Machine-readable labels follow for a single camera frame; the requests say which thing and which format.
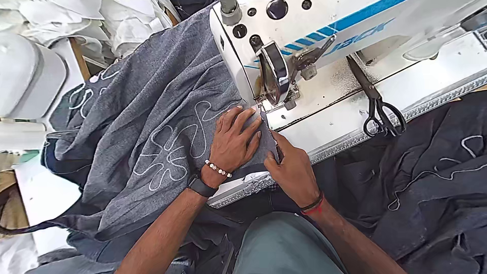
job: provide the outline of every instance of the machine logo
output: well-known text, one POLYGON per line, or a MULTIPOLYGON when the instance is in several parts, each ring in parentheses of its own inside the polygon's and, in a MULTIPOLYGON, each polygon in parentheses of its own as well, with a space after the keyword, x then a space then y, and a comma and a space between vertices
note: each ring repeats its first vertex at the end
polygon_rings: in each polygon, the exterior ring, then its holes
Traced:
POLYGON ((331 51, 329 51, 328 53, 325 53, 323 56, 327 56, 329 54, 332 54, 333 52, 335 52, 337 50, 340 50, 342 48, 348 47, 352 43, 356 43, 356 42, 358 42, 358 41, 360 41, 362 39, 365 39, 365 38, 367 38, 369 36, 374 35, 375 33, 379 32, 379 31, 384 30, 385 26, 388 23, 390 23, 392 20, 394 20, 394 19, 395 18, 392 18, 391 20, 389 20, 387 22, 384 22, 384 23, 379 24, 379 25, 377 25, 377 26, 375 26, 375 27, 373 27, 373 28, 371 28, 369 30, 364 31, 360 35, 355 35, 355 36, 353 36, 353 37, 351 37, 351 38, 349 38, 349 39, 347 39, 347 40, 345 40, 343 42, 340 42, 340 43, 336 44, 335 47, 331 51))

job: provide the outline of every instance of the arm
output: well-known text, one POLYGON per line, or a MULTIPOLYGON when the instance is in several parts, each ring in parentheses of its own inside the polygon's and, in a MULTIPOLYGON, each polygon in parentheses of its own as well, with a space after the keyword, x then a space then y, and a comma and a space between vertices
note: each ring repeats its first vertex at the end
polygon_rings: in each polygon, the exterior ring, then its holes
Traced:
MULTIPOLYGON (((260 132, 254 132, 262 119, 255 120, 243 132, 242 127, 255 111, 247 109, 242 112, 242 107, 239 106, 220 117, 211 145, 210 162, 225 171, 233 172, 252 158, 261 137, 260 132)), ((225 179, 226 176, 207 165, 201 170, 201 181, 212 188, 218 188, 225 179)), ((207 199, 186 188, 139 238, 123 259, 116 274, 164 273, 207 199)))
MULTIPOLYGON (((277 164, 268 154, 264 164, 274 180, 299 207, 312 204, 319 197, 316 178, 307 153, 295 148, 282 135, 272 132, 284 158, 277 164)), ((404 270, 380 247, 347 222, 324 199, 321 210, 309 216, 332 243, 350 274, 405 274, 404 270)))

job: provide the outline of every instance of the finger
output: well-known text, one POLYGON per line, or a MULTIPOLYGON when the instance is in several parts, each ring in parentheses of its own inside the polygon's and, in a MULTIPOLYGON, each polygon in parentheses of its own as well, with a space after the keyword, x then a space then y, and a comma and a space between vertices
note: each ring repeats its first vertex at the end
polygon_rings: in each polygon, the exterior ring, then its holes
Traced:
POLYGON ((220 132, 222 130, 222 125, 223 125, 223 118, 225 117, 226 112, 224 112, 220 118, 218 118, 218 121, 216 121, 216 129, 215 132, 220 132))
POLYGON ((227 132, 232 127, 233 120, 241 111, 242 106, 236 106, 228 111, 223 118, 222 129, 220 130, 220 132, 227 132))
POLYGON ((274 158, 274 154, 272 154, 270 151, 267 152, 267 157, 264 160, 264 166, 271 175, 279 171, 279 165, 274 158))
POLYGON ((262 132, 258 131, 256 134, 254 134, 254 137, 248 144, 247 153, 245 153, 245 163, 250 161, 250 159, 252 159, 252 157, 254 156, 254 153, 257 151, 257 148, 259 147, 259 143, 261 140, 261 136, 262 136, 262 132))
POLYGON ((256 107, 253 106, 249 109, 244 110, 242 113, 240 113, 237 116, 237 119, 235 119, 235 122, 233 123, 233 126, 231 130, 233 132, 236 132, 240 134, 242 132, 242 127, 244 126, 245 122, 256 112, 256 107))
POLYGON ((242 137, 245 139, 246 142, 252 137, 252 134, 254 134, 254 132, 259 128, 261 123, 262 123, 262 117, 259 116, 242 132, 242 137))
POLYGON ((286 151, 290 151, 295 147, 286 139, 286 137, 282 136, 281 134, 271 130, 272 137, 276 140, 277 145, 281 148, 282 154, 286 156, 286 151))

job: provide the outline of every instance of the industrial sewing machine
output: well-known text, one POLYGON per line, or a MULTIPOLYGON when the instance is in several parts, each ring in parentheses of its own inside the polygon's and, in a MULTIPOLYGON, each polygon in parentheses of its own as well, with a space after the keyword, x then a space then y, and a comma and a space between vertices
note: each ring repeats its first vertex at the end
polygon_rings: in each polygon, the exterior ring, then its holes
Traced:
POLYGON ((352 53, 366 66, 393 52, 411 61, 433 58, 444 44, 483 26, 486 5, 486 0, 222 0, 213 7, 210 26, 242 98, 271 112, 300 107, 297 99, 308 91, 297 84, 324 77, 321 68, 352 53))
MULTIPOLYGON (((368 100, 348 55, 406 120, 486 85, 486 6, 487 0, 221 0, 209 20, 242 98, 261 106, 268 126, 314 164, 368 138, 368 100)), ((208 204, 219 208, 274 183, 265 172, 248 177, 222 185, 208 204)))

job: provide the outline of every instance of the black smartwatch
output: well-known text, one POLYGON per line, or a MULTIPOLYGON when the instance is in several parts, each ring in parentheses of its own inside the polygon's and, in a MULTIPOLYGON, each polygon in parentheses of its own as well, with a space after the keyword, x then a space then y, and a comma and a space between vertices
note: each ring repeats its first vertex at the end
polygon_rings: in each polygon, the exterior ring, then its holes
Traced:
POLYGON ((218 188, 212 188, 203 183, 203 181, 200 179, 199 172, 191 175, 188 181, 189 185, 187 188, 194 190, 196 193, 206 198, 210 198, 211 196, 215 195, 218 190, 218 188))

